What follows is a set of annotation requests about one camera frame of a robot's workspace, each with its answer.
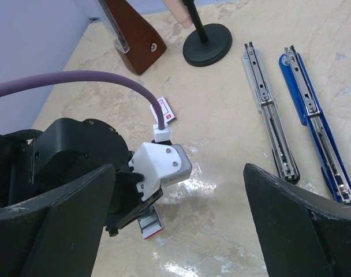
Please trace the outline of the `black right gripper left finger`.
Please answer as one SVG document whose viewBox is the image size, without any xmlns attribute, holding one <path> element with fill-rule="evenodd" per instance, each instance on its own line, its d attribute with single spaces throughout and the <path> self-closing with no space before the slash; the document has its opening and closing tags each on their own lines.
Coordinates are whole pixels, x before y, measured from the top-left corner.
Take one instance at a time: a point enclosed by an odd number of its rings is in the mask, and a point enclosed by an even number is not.
<svg viewBox="0 0 351 277">
<path fill-rule="evenodd" d="M 0 276 L 91 276 L 115 183 L 104 165 L 0 209 Z"/>
</svg>

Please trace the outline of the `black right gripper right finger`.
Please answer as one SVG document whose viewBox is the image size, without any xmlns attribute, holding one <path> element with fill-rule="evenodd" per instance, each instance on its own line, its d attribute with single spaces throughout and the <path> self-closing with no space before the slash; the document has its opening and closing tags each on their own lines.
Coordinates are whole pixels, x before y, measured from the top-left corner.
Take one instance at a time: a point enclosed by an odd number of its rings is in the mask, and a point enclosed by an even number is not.
<svg viewBox="0 0 351 277">
<path fill-rule="evenodd" d="M 351 207 L 259 166 L 243 171 L 269 276 L 351 276 Z"/>
</svg>

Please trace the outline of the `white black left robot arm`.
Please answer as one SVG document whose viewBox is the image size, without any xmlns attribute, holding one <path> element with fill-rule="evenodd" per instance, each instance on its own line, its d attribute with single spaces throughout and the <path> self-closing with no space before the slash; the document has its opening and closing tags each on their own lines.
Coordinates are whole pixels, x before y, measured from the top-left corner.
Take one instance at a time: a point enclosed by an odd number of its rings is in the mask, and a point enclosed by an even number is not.
<svg viewBox="0 0 351 277">
<path fill-rule="evenodd" d="M 72 182 L 110 164 L 116 178 L 105 228 L 110 236 L 150 213 L 162 189 L 143 200 L 137 184 L 144 180 L 130 160 L 124 138 L 98 119 L 55 120 L 46 130 L 0 134 L 0 208 L 17 204 Z"/>
</svg>

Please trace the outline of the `silver and black stapler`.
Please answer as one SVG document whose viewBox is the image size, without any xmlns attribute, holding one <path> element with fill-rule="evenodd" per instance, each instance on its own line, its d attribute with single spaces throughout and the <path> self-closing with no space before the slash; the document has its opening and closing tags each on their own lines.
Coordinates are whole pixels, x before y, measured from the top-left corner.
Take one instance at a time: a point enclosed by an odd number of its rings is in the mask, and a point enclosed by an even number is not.
<svg viewBox="0 0 351 277">
<path fill-rule="evenodd" d="M 252 42 L 245 43 L 244 46 L 242 63 L 257 110 L 262 115 L 271 141 L 278 177 L 295 185 L 300 180 L 300 172 L 286 140 L 263 57 Z"/>
</svg>

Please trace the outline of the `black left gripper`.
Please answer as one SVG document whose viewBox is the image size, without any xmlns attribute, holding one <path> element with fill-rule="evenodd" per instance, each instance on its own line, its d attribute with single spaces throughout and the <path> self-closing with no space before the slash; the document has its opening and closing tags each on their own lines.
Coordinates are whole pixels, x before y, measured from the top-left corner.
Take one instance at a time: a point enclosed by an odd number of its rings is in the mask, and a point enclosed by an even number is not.
<svg viewBox="0 0 351 277">
<path fill-rule="evenodd" d="M 163 196 L 163 190 L 159 188 L 147 200 L 142 200 L 143 193 L 137 190 L 137 184 L 143 181 L 141 173 L 117 172 L 104 224 L 109 236 L 115 237 L 118 230 L 144 216 L 150 210 L 150 205 Z"/>
</svg>

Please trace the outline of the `blue and black stapler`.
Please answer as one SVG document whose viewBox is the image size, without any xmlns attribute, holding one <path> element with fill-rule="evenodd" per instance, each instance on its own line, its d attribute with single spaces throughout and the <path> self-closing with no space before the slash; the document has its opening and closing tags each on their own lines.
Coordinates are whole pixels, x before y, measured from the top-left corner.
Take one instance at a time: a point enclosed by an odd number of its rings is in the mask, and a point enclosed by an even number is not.
<svg viewBox="0 0 351 277">
<path fill-rule="evenodd" d="M 351 207 L 351 180 L 303 59 L 293 45 L 285 48 L 279 66 L 301 124 L 310 131 L 328 191 L 334 201 Z"/>
</svg>

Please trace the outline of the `staple box tray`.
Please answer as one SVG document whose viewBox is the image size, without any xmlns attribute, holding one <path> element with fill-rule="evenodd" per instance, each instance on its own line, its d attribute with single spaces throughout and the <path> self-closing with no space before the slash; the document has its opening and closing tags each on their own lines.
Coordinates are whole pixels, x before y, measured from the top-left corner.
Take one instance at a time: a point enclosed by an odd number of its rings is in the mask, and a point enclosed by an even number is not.
<svg viewBox="0 0 351 277">
<path fill-rule="evenodd" d="M 163 223 L 155 203 L 152 204 L 137 221 L 144 239 L 163 230 Z"/>
</svg>

